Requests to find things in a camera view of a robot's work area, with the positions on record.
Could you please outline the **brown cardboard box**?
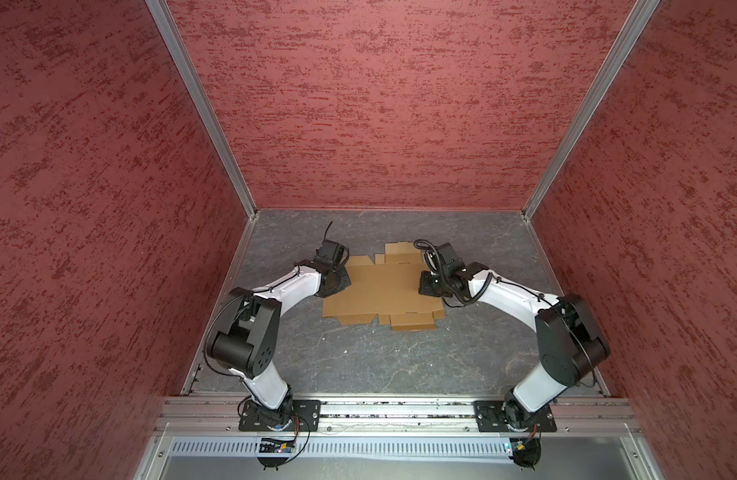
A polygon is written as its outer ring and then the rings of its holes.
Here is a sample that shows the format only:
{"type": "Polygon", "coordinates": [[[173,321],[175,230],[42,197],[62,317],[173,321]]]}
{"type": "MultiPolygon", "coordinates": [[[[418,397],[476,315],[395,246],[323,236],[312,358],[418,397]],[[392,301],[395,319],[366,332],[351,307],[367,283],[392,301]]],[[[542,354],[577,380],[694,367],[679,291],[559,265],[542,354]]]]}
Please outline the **brown cardboard box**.
{"type": "Polygon", "coordinates": [[[324,299],[322,316],[342,325],[377,320],[394,331],[432,330],[444,318],[444,306],[418,293],[426,270],[421,251],[409,242],[388,243],[372,257],[354,256],[346,263],[350,286],[324,299]]]}

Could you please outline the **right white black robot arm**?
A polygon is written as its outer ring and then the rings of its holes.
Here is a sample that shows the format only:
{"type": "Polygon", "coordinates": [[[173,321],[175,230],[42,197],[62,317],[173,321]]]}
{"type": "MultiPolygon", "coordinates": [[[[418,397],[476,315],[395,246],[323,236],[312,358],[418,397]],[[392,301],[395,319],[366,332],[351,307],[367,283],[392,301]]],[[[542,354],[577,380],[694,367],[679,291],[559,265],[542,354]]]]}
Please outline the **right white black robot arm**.
{"type": "Polygon", "coordinates": [[[419,293],[461,306],[490,305],[525,324],[536,335],[538,364],[505,395],[490,421],[507,431],[536,428],[548,405],[610,356],[610,346],[590,307],[577,295],[556,296],[508,280],[472,263],[458,270],[422,272],[419,293]]]}

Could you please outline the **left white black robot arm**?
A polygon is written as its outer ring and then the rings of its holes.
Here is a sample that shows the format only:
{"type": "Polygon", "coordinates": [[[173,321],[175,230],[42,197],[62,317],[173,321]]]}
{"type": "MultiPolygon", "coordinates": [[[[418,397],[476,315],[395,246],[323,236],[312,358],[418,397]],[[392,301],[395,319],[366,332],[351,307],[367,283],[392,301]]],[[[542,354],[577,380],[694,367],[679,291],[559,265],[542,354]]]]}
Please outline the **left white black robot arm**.
{"type": "Polygon", "coordinates": [[[238,378],[250,398],[240,407],[240,425],[272,431],[296,426],[292,388],[274,365],[284,313],[310,298],[336,295],[350,286],[346,266],[300,262],[264,286],[230,291],[226,305],[210,321],[202,355],[206,367],[238,378]]]}

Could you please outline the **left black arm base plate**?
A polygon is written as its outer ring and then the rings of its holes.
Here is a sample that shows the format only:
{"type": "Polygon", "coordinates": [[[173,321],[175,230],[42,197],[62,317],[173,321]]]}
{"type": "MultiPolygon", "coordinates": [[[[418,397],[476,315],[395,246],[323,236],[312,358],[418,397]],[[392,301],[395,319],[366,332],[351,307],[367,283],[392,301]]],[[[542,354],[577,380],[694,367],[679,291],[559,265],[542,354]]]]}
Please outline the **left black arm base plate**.
{"type": "Polygon", "coordinates": [[[254,400],[240,405],[240,432],[314,432],[320,422],[320,400],[286,400],[272,410],[254,400]]]}

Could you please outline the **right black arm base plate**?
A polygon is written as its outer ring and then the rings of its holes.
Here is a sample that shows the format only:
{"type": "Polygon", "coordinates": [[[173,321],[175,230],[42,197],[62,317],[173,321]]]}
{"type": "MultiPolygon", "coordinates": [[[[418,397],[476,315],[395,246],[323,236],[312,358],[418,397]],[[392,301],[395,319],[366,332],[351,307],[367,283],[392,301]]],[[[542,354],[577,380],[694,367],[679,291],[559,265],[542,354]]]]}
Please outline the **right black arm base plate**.
{"type": "Polygon", "coordinates": [[[515,400],[478,400],[473,404],[474,419],[481,433],[554,433],[557,426],[549,404],[528,412],[515,400]]]}

